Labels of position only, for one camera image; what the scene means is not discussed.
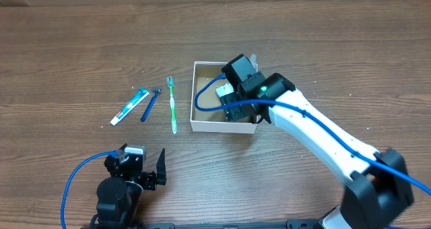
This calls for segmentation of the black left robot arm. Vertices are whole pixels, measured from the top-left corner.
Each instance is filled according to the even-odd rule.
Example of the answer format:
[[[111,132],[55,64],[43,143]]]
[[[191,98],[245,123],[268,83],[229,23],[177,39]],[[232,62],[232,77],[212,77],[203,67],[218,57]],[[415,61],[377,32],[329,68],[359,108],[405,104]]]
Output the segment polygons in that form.
[[[143,222],[135,216],[139,200],[145,190],[154,191],[158,185],[165,185],[166,150],[160,152],[156,171],[143,171],[146,148],[124,144],[109,155],[104,165],[110,177],[104,179],[96,190],[97,214],[90,222],[91,228],[144,228]]]

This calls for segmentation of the green toothbrush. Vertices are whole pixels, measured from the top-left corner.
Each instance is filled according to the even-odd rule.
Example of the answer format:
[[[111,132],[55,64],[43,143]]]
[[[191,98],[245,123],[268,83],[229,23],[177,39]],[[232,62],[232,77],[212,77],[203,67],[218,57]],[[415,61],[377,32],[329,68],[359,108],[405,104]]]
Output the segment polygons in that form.
[[[172,133],[176,134],[177,132],[177,124],[176,124],[176,115],[175,115],[175,100],[174,100],[174,93],[173,93],[173,89],[174,89],[174,79],[173,77],[170,75],[166,78],[166,82],[167,82],[167,86],[169,88],[169,92],[170,92],[170,110],[171,110],[171,125],[172,125]]]

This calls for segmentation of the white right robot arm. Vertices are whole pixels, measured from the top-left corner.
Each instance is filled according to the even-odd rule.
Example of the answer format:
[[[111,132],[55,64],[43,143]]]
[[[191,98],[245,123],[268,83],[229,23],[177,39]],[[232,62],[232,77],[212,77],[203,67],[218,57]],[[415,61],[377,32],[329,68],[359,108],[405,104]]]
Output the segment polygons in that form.
[[[241,112],[274,124],[300,141],[341,182],[341,203],[301,226],[386,228],[413,204],[413,179],[399,152],[381,153],[357,140],[318,111],[284,76],[224,71],[220,79],[233,87],[222,102],[228,119],[236,120]]]

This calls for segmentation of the white cardboard box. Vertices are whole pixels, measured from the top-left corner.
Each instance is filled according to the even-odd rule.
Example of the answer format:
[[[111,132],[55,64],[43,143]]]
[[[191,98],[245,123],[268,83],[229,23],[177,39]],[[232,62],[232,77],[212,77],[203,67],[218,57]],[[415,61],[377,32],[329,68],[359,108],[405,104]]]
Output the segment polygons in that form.
[[[253,124],[250,118],[229,122],[222,110],[203,112],[195,108],[196,94],[222,73],[221,69],[225,64],[226,62],[195,61],[190,115],[192,130],[194,132],[253,134],[257,124]]]

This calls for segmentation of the blue disposable razor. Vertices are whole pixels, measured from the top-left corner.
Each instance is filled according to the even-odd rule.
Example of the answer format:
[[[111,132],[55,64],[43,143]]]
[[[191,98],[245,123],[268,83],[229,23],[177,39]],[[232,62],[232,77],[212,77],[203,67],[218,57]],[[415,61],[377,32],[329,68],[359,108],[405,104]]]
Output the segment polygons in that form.
[[[151,91],[154,93],[154,95],[152,96],[152,98],[151,98],[150,102],[148,103],[143,115],[140,118],[141,122],[145,122],[145,120],[148,118],[148,116],[152,110],[152,107],[156,103],[156,100],[157,100],[159,94],[162,92],[161,89],[156,89],[156,88],[152,88]]]

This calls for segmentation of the white green soap packet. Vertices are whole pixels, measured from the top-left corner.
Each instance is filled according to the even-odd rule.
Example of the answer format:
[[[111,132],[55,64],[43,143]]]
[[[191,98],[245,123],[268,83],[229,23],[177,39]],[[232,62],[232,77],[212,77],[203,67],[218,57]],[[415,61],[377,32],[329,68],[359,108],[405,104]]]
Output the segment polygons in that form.
[[[221,98],[222,96],[231,94],[234,92],[234,88],[231,84],[224,84],[215,89],[216,94]]]

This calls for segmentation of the teal toothpaste tube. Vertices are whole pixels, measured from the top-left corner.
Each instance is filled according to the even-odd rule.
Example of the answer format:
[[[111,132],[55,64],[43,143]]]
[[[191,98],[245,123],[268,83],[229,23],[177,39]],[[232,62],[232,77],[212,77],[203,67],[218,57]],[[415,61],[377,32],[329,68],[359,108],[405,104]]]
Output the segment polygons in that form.
[[[126,103],[120,112],[118,112],[110,121],[112,126],[116,126],[120,123],[142,100],[149,96],[149,92],[144,88],[140,87],[136,94]]]

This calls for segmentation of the clear spray bottle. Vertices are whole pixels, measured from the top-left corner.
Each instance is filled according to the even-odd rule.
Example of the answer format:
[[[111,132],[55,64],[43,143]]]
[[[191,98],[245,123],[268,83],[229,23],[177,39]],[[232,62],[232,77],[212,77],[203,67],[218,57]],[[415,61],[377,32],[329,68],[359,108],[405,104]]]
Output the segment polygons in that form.
[[[252,64],[252,66],[256,69],[256,71],[258,71],[259,68],[258,68],[258,63],[257,63],[257,55],[253,53],[250,56],[249,60],[250,60],[250,62]]]

